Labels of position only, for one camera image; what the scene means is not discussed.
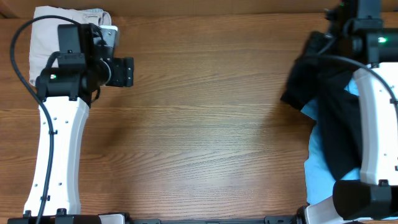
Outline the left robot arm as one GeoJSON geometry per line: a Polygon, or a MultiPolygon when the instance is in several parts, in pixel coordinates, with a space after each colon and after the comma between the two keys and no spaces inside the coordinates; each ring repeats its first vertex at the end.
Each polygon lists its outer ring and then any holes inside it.
{"type": "Polygon", "coordinates": [[[130,87],[134,60],[116,58],[116,26],[64,24],[59,49],[36,78],[40,136],[34,180],[23,216],[10,223],[129,223],[127,213],[84,215],[78,174],[81,140],[102,86],[130,87]]]}

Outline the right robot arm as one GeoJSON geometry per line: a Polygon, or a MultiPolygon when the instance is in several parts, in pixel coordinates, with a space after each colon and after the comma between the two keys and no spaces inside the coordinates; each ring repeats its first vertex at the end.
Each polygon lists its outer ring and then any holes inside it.
{"type": "Polygon", "coordinates": [[[363,155],[359,180],[338,180],[331,197],[303,210],[298,223],[350,223],[397,216],[397,29],[385,28],[381,2],[342,1],[328,12],[334,55],[318,60],[357,67],[363,155]]]}

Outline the black t-shirt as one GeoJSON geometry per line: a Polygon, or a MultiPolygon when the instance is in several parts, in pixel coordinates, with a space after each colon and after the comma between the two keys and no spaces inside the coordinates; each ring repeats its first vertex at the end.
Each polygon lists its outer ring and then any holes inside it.
{"type": "Polygon", "coordinates": [[[322,152],[332,177],[342,179],[360,168],[363,155],[359,98],[345,88],[353,76],[342,64],[306,60],[296,63],[281,100],[296,110],[318,105],[322,152]]]}

